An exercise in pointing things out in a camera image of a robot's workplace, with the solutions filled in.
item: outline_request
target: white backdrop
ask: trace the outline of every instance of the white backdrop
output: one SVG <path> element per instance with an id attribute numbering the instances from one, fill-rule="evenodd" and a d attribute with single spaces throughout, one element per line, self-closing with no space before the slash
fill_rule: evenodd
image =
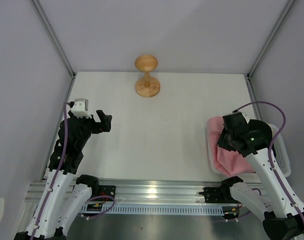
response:
<path id="1" fill-rule="evenodd" d="M 248 73 L 287 0 L 41 0 L 74 70 Z"/>

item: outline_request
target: black bracket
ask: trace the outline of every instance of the black bracket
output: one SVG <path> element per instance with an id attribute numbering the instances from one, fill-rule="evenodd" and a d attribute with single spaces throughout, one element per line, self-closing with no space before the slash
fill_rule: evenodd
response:
<path id="1" fill-rule="evenodd" d="M 206 204 L 237 204 L 238 201 L 231 196 L 230 187 L 242 182 L 241 178 L 233 176 L 223 180 L 220 187 L 204 187 L 199 194 L 204 196 Z"/>

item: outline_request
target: white wall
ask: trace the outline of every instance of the white wall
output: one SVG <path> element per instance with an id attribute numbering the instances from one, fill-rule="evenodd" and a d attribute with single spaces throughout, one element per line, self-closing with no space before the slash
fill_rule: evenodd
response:
<path id="1" fill-rule="evenodd" d="M 304 200 L 304 0 L 298 1 L 253 79 L 258 100 L 280 106 L 287 116 L 282 133 L 290 157 L 290 182 Z M 262 107 L 264 118 L 280 126 L 277 110 Z"/>
<path id="2" fill-rule="evenodd" d="M 70 76 L 28 0 L 0 0 L 0 240 L 14 238 L 29 184 L 37 181 Z"/>
<path id="3" fill-rule="evenodd" d="M 41 0 L 75 71 L 247 73 L 287 0 Z"/>

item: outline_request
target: gray wall panel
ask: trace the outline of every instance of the gray wall panel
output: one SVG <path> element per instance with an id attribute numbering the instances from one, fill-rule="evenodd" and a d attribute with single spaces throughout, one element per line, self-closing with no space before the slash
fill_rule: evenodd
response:
<path id="1" fill-rule="evenodd" d="M 0 240 L 13 239 L 25 194 L 37 181 L 70 76 L 28 0 L 0 0 Z"/>

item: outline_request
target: metal bar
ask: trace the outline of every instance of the metal bar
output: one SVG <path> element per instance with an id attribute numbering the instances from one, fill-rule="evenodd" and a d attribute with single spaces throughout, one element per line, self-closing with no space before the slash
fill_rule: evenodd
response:
<path id="1" fill-rule="evenodd" d="M 263 58 L 266 56 L 267 52 L 269 51 L 270 47 L 274 43 L 275 39 L 277 38 L 279 32 L 281 31 L 282 27 L 284 26 L 287 18 L 289 17 L 290 13 L 294 9 L 295 4 L 298 2 L 298 0 L 289 0 L 281 12 L 278 20 L 276 21 L 276 24 L 274 25 L 271 33 L 269 34 L 267 40 L 265 41 L 259 55 L 257 56 L 253 66 L 251 67 L 248 77 L 251 79 L 253 77 L 253 74 L 257 70 L 258 66 L 262 62 Z"/>
<path id="2" fill-rule="evenodd" d="M 70 184 L 65 198 L 68 198 L 75 185 L 76 178 Z M 190 181 L 141 181 L 121 179 L 99 179 L 100 185 L 116 186 L 115 200 L 119 205 L 171 205 L 171 206 L 204 206 L 205 198 L 199 192 L 204 187 L 219 187 L 219 182 Z M 46 181 L 34 182 L 30 185 L 25 201 L 37 203 L 45 189 Z M 259 188 L 266 196 L 261 183 L 249 183 L 250 188 Z M 235 204 L 207 203 L 207 206 L 232 206 Z"/>
<path id="3" fill-rule="evenodd" d="M 251 102 L 256 102 L 257 98 L 256 98 L 256 95 L 255 95 L 254 90 L 253 90 L 252 82 L 251 82 L 251 80 L 249 79 L 248 76 L 244 76 L 244 78 L 245 78 L 245 83 L 246 83 L 248 95 L 250 96 L 250 100 L 251 100 Z M 253 107 L 255 118 L 258 119 L 258 120 L 263 121 L 259 105 L 258 104 L 253 104 L 252 107 Z"/>
<path id="4" fill-rule="evenodd" d="M 49 19 L 46 15 L 46 13 L 44 12 L 39 0 L 29 0 L 30 3 L 32 4 L 37 16 L 39 17 L 44 30 L 46 31 L 48 37 L 50 38 L 51 42 L 53 43 L 53 46 L 55 48 L 55 50 L 57 51 L 59 57 L 61 58 L 61 60 L 63 61 L 68 73 L 71 75 L 71 77 L 75 76 L 75 72 L 72 69 L 72 66 L 69 62 L 69 59 L 67 58 L 67 55 L 65 53 L 65 51 L 63 50 L 58 37 L 56 35 L 56 33 L 54 32 Z"/>
<path id="5" fill-rule="evenodd" d="M 72 81 L 70 82 L 70 86 L 69 86 L 69 88 L 68 88 L 68 91 L 67 91 L 67 94 L 66 94 L 66 96 L 65 96 L 64 102 L 69 101 L 70 94 L 71 94 L 71 92 L 72 92 L 72 88 L 73 88 L 75 79 L 76 79 L 76 77 L 74 76 L 74 77 L 72 78 Z M 46 170 L 47 170 L 47 167 L 48 167 L 48 163 L 49 163 L 51 154 L 52 154 L 52 152 L 53 152 L 53 147 L 54 147 L 54 145 L 56 144 L 56 141 L 57 141 L 57 134 L 58 134 L 59 129 L 60 129 L 60 123 L 61 123 L 61 121 L 62 121 L 62 118 L 63 118 L 63 109 L 62 109 L 61 115 L 60 115 L 60 117 L 59 117 L 59 119 L 58 119 L 58 121 L 57 121 L 57 124 L 56 124 L 57 127 L 56 127 L 56 130 L 55 130 L 55 132 L 54 132 L 54 135 L 53 135 L 53 138 L 52 138 L 51 145 L 50 145 L 50 147 L 49 147 L 49 149 L 48 149 L 48 152 L 47 152 L 47 155 L 46 155 L 46 161 L 45 161 L 45 164 L 44 164 L 44 166 L 43 166 L 43 172 L 42 172 L 42 175 L 41 175 L 40 178 L 39 178 L 40 181 L 43 180 L 44 175 L 46 174 Z"/>

